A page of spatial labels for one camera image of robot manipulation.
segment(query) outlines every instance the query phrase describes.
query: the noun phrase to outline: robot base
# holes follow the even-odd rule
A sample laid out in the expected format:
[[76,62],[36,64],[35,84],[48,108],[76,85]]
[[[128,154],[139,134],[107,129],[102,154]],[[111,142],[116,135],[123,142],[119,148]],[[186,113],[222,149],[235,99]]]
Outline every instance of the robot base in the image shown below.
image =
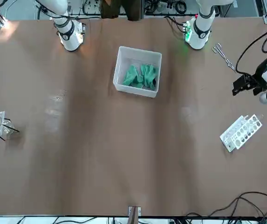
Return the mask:
[[200,50],[204,47],[204,45],[208,42],[210,32],[206,35],[205,38],[200,39],[199,35],[195,32],[194,30],[194,22],[195,18],[192,18],[189,23],[190,23],[190,34],[188,40],[185,38],[185,41],[195,50]]

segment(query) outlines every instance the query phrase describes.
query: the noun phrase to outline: clear plastic container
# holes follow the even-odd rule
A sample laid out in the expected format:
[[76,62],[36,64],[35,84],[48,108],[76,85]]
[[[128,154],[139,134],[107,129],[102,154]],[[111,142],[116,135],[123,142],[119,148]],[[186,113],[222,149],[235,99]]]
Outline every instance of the clear plastic container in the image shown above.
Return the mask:
[[[119,48],[118,57],[116,60],[116,68],[113,81],[116,89],[118,91],[154,98],[159,89],[161,58],[162,55],[158,52],[121,46]],[[155,91],[146,88],[140,89],[132,86],[122,85],[126,72],[132,64],[137,68],[138,72],[140,72],[140,67],[142,64],[151,64],[157,69]]]

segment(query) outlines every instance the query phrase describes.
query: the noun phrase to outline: black cable bundle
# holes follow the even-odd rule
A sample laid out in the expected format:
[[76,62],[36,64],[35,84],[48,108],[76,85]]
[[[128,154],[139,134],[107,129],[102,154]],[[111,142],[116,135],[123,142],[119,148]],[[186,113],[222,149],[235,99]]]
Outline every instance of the black cable bundle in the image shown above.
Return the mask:
[[182,1],[182,0],[176,1],[176,3],[175,3],[175,10],[180,15],[185,15],[186,10],[187,10],[186,3],[184,1]]

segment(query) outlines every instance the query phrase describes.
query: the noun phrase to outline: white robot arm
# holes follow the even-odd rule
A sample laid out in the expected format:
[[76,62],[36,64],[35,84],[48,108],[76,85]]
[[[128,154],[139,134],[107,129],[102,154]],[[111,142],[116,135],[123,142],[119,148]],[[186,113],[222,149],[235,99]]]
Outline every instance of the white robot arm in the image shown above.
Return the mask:
[[185,41],[196,50],[202,49],[208,41],[211,25],[215,18],[214,6],[228,5],[233,0],[196,0],[199,5],[199,15],[188,21],[190,32]]
[[[7,0],[0,0],[0,7]],[[67,0],[37,0],[51,12],[55,27],[59,31],[61,43],[68,51],[76,50],[83,42],[82,24],[71,19],[67,7]]]

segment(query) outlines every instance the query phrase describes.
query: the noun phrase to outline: floor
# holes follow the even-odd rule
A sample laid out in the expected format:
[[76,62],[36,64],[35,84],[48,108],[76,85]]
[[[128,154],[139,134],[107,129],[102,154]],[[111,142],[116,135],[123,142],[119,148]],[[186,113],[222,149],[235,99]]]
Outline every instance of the floor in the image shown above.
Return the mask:
[[[231,7],[227,12],[227,17],[239,17],[239,16],[257,16],[257,10],[255,9],[255,0],[236,0],[238,7]],[[82,13],[79,8],[82,7],[82,0],[69,0],[69,5],[71,6],[71,14]],[[198,6],[194,0],[185,0],[187,4],[186,13],[196,13]],[[99,13],[97,7],[99,0],[87,0],[85,4],[85,12],[94,15]],[[0,8],[0,13],[5,16],[8,20],[35,20],[37,19],[37,7],[35,0],[8,0],[5,5]],[[48,16],[41,14],[42,20],[48,20]],[[0,217],[0,224],[16,224],[22,217]],[[75,220],[75,221],[85,221],[90,218],[86,217],[61,217],[57,222],[64,220]],[[56,217],[27,217],[22,221],[22,224],[52,224],[56,220]],[[89,224],[110,224],[112,223],[112,218],[100,217],[89,221]],[[127,218],[116,218],[119,224],[127,223]],[[168,224],[169,219],[140,219],[142,224]],[[247,224],[256,224],[256,222],[251,221]],[[226,224],[226,221],[222,220],[193,220],[192,224]]]

